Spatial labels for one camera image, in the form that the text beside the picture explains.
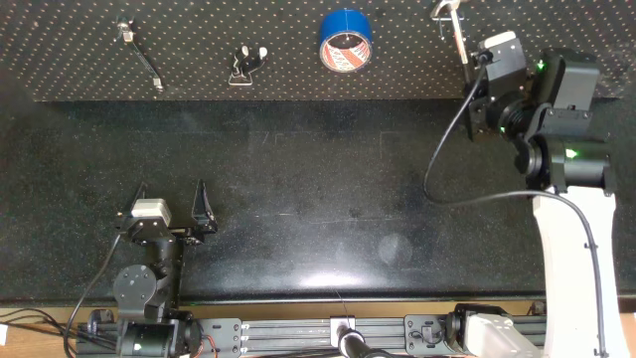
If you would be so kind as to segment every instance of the blue tape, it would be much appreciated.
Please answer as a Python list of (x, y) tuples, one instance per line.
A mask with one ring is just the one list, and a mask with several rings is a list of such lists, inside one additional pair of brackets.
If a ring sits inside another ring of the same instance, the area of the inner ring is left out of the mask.
[[(351, 36), (359, 45), (351, 49), (331, 46), (330, 41), (339, 35)], [(332, 71), (356, 71), (371, 59), (371, 41), (371, 26), (363, 13), (350, 9), (335, 11), (327, 15), (320, 27), (320, 59)]]

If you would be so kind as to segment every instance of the curved black cable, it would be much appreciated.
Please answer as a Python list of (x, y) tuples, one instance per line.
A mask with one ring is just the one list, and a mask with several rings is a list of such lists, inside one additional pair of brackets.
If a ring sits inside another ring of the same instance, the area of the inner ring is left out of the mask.
[(79, 301), (78, 301), (78, 304), (76, 305), (76, 308), (73, 310), (73, 313), (71, 313), (71, 317), (69, 317), (69, 322), (67, 323), (67, 328), (64, 331), (64, 351), (67, 354), (67, 357), (69, 357), (69, 358), (75, 358), (71, 354), (71, 352), (69, 351), (69, 347), (70, 347), (70, 345), (69, 345), (69, 334), (71, 333), (71, 327), (73, 326), (73, 321), (76, 319), (76, 315), (78, 314), (78, 311), (80, 310), (81, 303), (83, 302), (83, 300), (86, 298), (86, 296), (90, 292), (90, 289), (95, 285), (97, 280), (106, 271), (106, 268), (108, 267), (108, 263), (110, 263), (110, 259), (112, 258), (112, 254), (114, 254), (115, 249), (117, 249), (117, 245), (119, 244), (119, 239), (121, 239), (121, 235), (117, 235), (117, 237), (115, 238), (114, 242), (112, 243), (112, 247), (110, 248), (110, 251), (106, 255), (106, 259), (103, 261), (103, 264), (101, 265), (101, 268), (99, 269), (99, 271), (97, 272), (95, 277), (90, 281), (90, 283), (88, 284), (88, 286), (86, 287), (84, 292), (81, 294), (81, 297), (79, 298)]
[(445, 202), (445, 201), (437, 200), (434, 197), (432, 197), (430, 193), (428, 192), (428, 188), (426, 186), (426, 184), (428, 183), (428, 174), (430, 173), (430, 169), (435, 163), (435, 159), (437, 159), (437, 155), (439, 154), (441, 146), (444, 144), (451, 130), (453, 129), (453, 127), (455, 126), (459, 118), (461, 117), (463, 111), (466, 109), (466, 107), (472, 100), (472, 97), (477, 91), (477, 89), (479, 88), (479, 83), (483, 79), (485, 74), (486, 74), (486, 67), (482, 66), (481, 70), (479, 71), (479, 74), (477, 75), (475, 85), (473, 86), (470, 93), (466, 96), (466, 99), (464, 99), (464, 102), (459, 107), (457, 114), (455, 114), (453, 119), (450, 121), (448, 128), (446, 128), (444, 135), (442, 135), (441, 139), (439, 140), (439, 143), (437, 144), (437, 147), (435, 148), (435, 151), (430, 157), (428, 166), (426, 167), (426, 172), (424, 173), (424, 180), (422, 184), (424, 196), (426, 197), (428, 201), (430, 201), (431, 203), (435, 205), (442, 206), (442, 207), (451, 207), (451, 208), (481, 204), (485, 202), (490, 202), (490, 201), (495, 201), (500, 199), (508, 199), (512, 197), (541, 196), (541, 197), (558, 200), (568, 205), (571, 209), (573, 209), (576, 215), (578, 216), (578, 218), (580, 219), (581, 223), (583, 224), (583, 228), (585, 229), (585, 234), (587, 235), (587, 244), (588, 244), (588, 248), (592, 258), (592, 268), (594, 272), (594, 286), (595, 286), (595, 295), (596, 295), (596, 311), (598, 312), (598, 314), (596, 315), (596, 324), (598, 326), (597, 354), (601, 358), (607, 357), (607, 352), (605, 351), (605, 323), (604, 323), (604, 315), (603, 315), (603, 295), (602, 295), (602, 288), (600, 283), (600, 267), (598, 263), (598, 252), (596, 251), (596, 242), (594, 241), (594, 235), (592, 234), (591, 228), (589, 227), (589, 222), (587, 222), (587, 219), (585, 218), (585, 215), (583, 214), (583, 212), (580, 209), (578, 209), (578, 207), (574, 203), (572, 203), (571, 201), (559, 195), (549, 193), (549, 192), (539, 191), (539, 190), (511, 191), (507, 193), (486, 195), (486, 196), (475, 198), (475, 199), (462, 200), (462, 201), (456, 201), (456, 202)]

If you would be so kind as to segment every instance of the black tabletop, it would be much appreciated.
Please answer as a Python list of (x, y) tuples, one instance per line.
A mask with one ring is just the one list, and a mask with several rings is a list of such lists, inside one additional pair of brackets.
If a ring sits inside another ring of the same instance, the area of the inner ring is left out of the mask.
[[(544, 294), (528, 200), (443, 209), (422, 196), (457, 100), (75, 102), (3, 112), (0, 302), (70, 304), (96, 273), (112, 219), (141, 181), (188, 220), (197, 180), (220, 230), (185, 255), (186, 303), (266, 299), (526, 298)], [(618, 178), (614, 256), (636, 293), (633, 100), (601, 100)], [(447, 199), (524, 188), (504, 140), (459, 128), (431, 191)], [(89, 302), (111, 300), (143, 249), (122, 243)]]

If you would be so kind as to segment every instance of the green led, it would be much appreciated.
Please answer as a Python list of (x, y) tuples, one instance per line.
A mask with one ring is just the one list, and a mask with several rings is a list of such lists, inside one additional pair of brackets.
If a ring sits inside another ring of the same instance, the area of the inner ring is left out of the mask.
[(568, 157), (569, 159), (575, 157), (578, 155), (578, 152), (572, 149), (566, 149), (565, 150), (565, 156)]

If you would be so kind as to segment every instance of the red and white label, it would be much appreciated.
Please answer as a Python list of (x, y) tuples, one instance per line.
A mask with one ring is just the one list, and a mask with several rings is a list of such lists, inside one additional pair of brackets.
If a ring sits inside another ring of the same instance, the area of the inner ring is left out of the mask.
[(323, 61), (329, 70), (338, 72), (355, 71), (369, 60), (371, 49), (363, 41), (353, 49), (338, 49), (329, 44), (323, 48)]

